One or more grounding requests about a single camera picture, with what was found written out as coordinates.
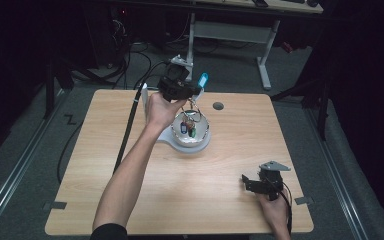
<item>dark background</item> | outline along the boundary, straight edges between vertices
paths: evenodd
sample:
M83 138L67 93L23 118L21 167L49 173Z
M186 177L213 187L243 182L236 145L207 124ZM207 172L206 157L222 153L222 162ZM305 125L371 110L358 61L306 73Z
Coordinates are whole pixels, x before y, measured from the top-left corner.
M346 27L330 26L325 31L320 25L283 21L275 45L288 42L294 48L314 47L297 84L320 76L331 78L330 98L341 126L384 208L384 3L341 0L324 4L325 15L358 17ZM105 7L43 6L38 1L0 1L0 144L45 82L46 65L54 51L84 68L114 61L111 14ZM182 31L185 22L185 14L180 13L134 9L128 14L123 20L135 22L132 32L157 46L170 40L166 32ZM329 60L336 52L343 54L332 63ZM323 74L327 63L335 67L328 68L332 73Z

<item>human hand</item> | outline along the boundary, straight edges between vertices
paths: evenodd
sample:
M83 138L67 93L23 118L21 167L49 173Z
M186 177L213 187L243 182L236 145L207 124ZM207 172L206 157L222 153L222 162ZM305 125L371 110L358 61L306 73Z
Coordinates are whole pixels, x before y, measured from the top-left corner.
M170 103L163 98L162 93L154 93L149 98L148 103L148 122L152 128L163 131L173 123L177 111L185 105L187 100L178 100Z
M288 199L287 191L283 189L282 192L286 199ZM259 193L256 193L255 195L263 207L264 217L272 228L276 239L290 239L287 227L288 204L286 203L285 199L279 195L276 200L270 201L268 195Z

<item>black shirt sleeve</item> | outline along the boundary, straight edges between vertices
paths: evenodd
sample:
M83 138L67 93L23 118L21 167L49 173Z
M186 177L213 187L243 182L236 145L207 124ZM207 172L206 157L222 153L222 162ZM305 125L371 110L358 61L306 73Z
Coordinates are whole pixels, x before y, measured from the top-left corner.
M107 223L96 228L90 240L127 240L127 230L121 225Z

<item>gray carpet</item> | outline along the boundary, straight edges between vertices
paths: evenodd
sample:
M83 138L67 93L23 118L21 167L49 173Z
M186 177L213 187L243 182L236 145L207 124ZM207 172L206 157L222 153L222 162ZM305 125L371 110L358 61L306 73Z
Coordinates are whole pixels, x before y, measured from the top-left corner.
M141 49L145 45L135 45ZM197 51L212 51L212 46L198 46ZM311 49L297 50L291 54L274 48L269 55L267 69L272 81L272 90L262 88L255 62L261 46L251 45L241 49L219 46L215 51L196 53L194 75L207 72L210 76L206 91L265 93L274 95L293 86ZM151 46L143 52L155 64L177 55L185 56L185 50L155 49ZM131 54L131 64L127 71L127 86L146 71L147 60L140 54ZM96 71L105 74L109 70ZM149 86L156 86L158 79L150 79ZM117 88L122 88L120 81ZM58 191L57 166L66 142L84 119L91 97L102 86L77 82L67 95L38 145L32 162L25 172L16 191L0 216L0 239L88 239L79 237L54 237L44 232L49 215L43 206L52 202ZM314 200L309 205L314 221L314 230L306 234L293 234L293 239L354 239L353 232L342 210L340 201L329 177L325 154L320 147L314 126L309 121L308 111L303 110L296 98L275 102L275 111L281 125L292 161L304 194ZM42 90L30 108L13 126L8 139L0 149L0 188L15 166L44 114L44 91ZM332 104L329 106L327 121L327 142L330 152L341 172L347 189L361 216L368 239L384 239L384 214L356 163L346 138L336 119ZM69 160L77 134L69 141L62 155L61 175ZM273 239L267 234L252 235L250 239Z

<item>person's arm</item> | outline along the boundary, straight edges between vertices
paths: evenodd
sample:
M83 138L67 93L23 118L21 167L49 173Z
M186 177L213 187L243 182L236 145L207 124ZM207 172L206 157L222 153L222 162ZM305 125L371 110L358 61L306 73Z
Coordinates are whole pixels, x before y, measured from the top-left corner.
M142 187L146 166L155 142L186 100L169 103L154 93L148 103L148 121L139 139L108 182L93 222L93 230L107 223L126 227Z
M276 240L290 240L287 221L288 221L288 205L281 196L276 200L268 200L268 196L264 194L255 194L258 201L263 207L264 217L270 225Z

